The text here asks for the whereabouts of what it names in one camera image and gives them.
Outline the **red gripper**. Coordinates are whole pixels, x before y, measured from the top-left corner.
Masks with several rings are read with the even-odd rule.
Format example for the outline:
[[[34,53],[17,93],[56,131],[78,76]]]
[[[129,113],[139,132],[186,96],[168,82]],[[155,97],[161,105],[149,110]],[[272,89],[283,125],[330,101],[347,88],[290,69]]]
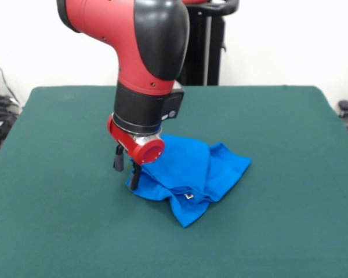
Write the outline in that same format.
[[[115,150],[113,168],[116,171],[124,170],[124,150],[133,159],[133,169],[130,175],[129,189],[135,191],[138,188],[142,166],[156,161],[163,153],[165,143],[160,137],[159,132],[150,135],[129,134],[121,129],[113,120],[113,115],[109,116],[107,129],[113,139],[118,143]]]

